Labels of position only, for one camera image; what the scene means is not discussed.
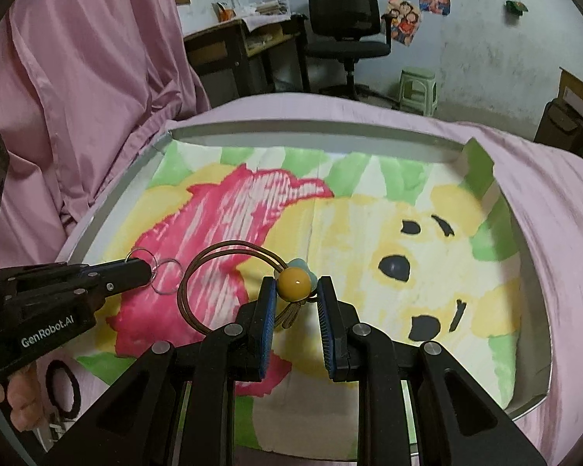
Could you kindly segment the left hand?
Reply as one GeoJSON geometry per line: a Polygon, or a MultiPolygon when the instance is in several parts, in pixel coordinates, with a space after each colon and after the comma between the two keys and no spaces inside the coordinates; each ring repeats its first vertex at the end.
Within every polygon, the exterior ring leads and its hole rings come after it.
{"type": "Polygon", "coordinates": [[[7,388],[0,384],[0,403],[3,402],[11,408],[10,421],[17,431],[32,430],[44,422],[42,391],[35,362],[12,374],[7,388]]]}

